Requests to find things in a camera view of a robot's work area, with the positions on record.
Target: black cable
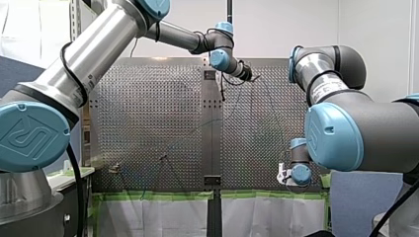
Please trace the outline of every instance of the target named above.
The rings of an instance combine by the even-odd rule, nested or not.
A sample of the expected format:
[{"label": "black cable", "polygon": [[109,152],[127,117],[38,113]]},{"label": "black cable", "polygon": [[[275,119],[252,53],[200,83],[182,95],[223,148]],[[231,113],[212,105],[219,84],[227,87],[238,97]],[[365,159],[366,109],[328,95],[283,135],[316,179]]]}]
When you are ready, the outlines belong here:
[{"label": "black cable", "polygon": [[217,28],[209,28],[209,29],[207,30],[207,34],[208,34],[210,31],[215,31],[215,32],[218,32],[218,33],[221,33],[221,34],[225,35],[227,38],[229,38],[229,39],[231,40],[231,43],[233,44],[233,47],[234,47],[234,39],[233,39],[233,37],[232,37],[229,33],[225,32],[225,31],[222,31],[222,30],[219,30],[219,29],[217,29]]},{"label": "black cable", "polygon": [[80,94],[82,97],[82,103],[80,105],[80,107],[83,107],[84,105],[86,105],[87,100],[88,100],[88,95],[87,95],[87,91],[86,88],[84,87],[83,83],[81,83],[81,81],[77,78],[77,76],[74,74],[74,72],[68,67],[68,63],[67,60],[65,60],[65,50],[71,45],[71,42],[66,43],[62,48],[61,51],[59,53],[59,57],[61,58],[61,62],[62,62],[62,66],[64,67],[64,71],[65,73],[71,77],[71,79],[73,79],[73,81],[77,84],[77,86],[79,87],[80,90]]},{"label": "black cable", "polygon": [[135,39],[135,43],[133,44],[133,48],[132,48],[132,50],[131,50],[131,54],[129,55],[129,57],[132,57],[132,54],[133,54],[133,51],[135,50],[135,48],[136,48],[136,43],[138,42],[138,38],[137,39]]},{"label": "black cable", "polygon": [[221,90],[219,92],[221,93],[221,99],[224,102],[225,101],[225,96],[224,96],[224,79],[222,77],[221,77],[221,82],[220,83],[221,83]]},{"label": "black cable", "polygon": [[385,225],[392,214],[401,207],[417,190],[419,189],[419,179],[413,184],[412,187],[404,194],[382,217],[376,228],[371,232],[370,237],[377,237],[379,230]]},{"label": "black cable", "polygon": [[156,23],[156,42],[160,41],[160,22]]},{"label": "black cable", "polygon": [[67,146],[67,154],[70,159],[71,166],[74,171],[74,178],[76,180],[77,189],[77,207],[78,207],[78,222],[77,222],[77,237],[83,236],[84,227],[84,195],[83,195],[83,180],[81,179],[80,169],[77,163],[76,156],[74,155],[71,144]]},{"label": "black cable", "polygon": [[[203,43],[204,43],[204,48],[206,49],[206,51],[209,53],[209,61],[210,61],[210,45],[209,45],[209,41],[208,41],[208,39],[207,39],[207,36],[204,34],[204,33],[202,33],[202,32],[199,32],[199,31],[196,31],[196,32],[194,32],[195,34],[199,34],[199,35],[201,35],[202,37],[203,37]],[[199,47],[200,47],[200,45],[201,45],[201,37],[199,37],[199,39],[200,39],[200,41],[199,41],[199,43],[198,43],[198,47],[195,49],[195,50],[197,50]]]},{"label": "black cable", "polygon": [[221,72],[221,79],[224,80],[225,82],[227,82],[228,84],[230,84],[231,86],[241,86],[246,82],[246,81],[241,81],[240,83],[232,83],[232,82],[228,81],[227,78],[225,78],[224,73],[222,73],[222,72]]}]

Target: white wall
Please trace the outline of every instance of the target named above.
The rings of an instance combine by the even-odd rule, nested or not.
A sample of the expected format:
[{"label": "white wall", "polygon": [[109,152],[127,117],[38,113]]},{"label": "white wall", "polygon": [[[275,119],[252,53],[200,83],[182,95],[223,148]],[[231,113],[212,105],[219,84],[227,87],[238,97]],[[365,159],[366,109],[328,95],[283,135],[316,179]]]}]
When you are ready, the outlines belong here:
[{"label": "white wall", "polygon": [[[226,20],[226,0],[173,0],[164,21],[205,32]],[[336,44],[338,0],[234,0],[234,54],[289,57],[297,44]],[[129,56],[133,43],[123,56]],[[140,39],[133,56],[191,56],[184,49]]]},{"label": "white wall", "polygon": [[339,1],[339,43],[362,55],[368,74],[364,91],[374,100],[409,93],[412,1]]}]

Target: pegboard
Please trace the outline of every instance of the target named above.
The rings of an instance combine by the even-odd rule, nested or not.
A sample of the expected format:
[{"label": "pegboard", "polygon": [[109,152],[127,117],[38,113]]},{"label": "pegboard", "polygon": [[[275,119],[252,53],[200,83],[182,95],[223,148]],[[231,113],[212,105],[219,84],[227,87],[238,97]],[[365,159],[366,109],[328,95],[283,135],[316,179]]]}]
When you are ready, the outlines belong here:
[{"label": "pegboard", "polygon": [[95,191],[203,187],[202,65],[123,58],[104,76],[91,97]]},{"label": "pegboard", "polygon": [[199,191],[209,171],[223,189],[279,188],[278,163],[289,164],[290,140],[303,136],[305,95],[286,59],[247,61],[261,77],[226,84],[221,105],[202,58],[120,59],[91,95],[94,191]]},{"label": "pegboard", "polygon": [[[222,188],[278,189],[278,163],[290,166],[290,141],[303,137],[305,94],[289,82],[287,59],[248,61],[260,78],[225,92]],[[320,187],[320,170],[311,168],[311,185]]]}]

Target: green tape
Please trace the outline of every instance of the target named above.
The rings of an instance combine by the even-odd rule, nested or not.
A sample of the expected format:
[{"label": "green tape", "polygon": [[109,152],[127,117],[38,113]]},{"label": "green tape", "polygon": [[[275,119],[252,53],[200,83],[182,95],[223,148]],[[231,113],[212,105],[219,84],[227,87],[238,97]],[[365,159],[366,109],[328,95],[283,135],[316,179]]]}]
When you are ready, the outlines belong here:
[{"label": "green tape", "polygon": [[331,177],[332,177],[331,174],[320,175],[321,184],[324,189],[330,189]]},{"label": "green tape", "polygon": [[[89,171],[94,170],[94,168],[90,168],[90,167],[82,167],[80,168],[80,173],[83,175],[84,173],[87,173]],[[56,175],[63,175],[63,176],[68,176],[68,177],[73,177],[74,176],[74,171],[72,170],[68,170],[65,171],[64,173],[62,173],[62,171],[55,171],[52,173],[47,174],[48,177],[52,177],[52,176],[56,176]]]},{"label": "green tape", "polygon": [[325,199],[327,193],[295,194],[287,191],[221,191],[221,198],[289,198],[289,199]]},{"label": "green tape", "polygon": [[159,193],[159,192],[138,192],[125,191],[122,193],[93,194],[94,201],[107,200],[208,200],[212,199],[212,192],[191,192],[191,193]]}]

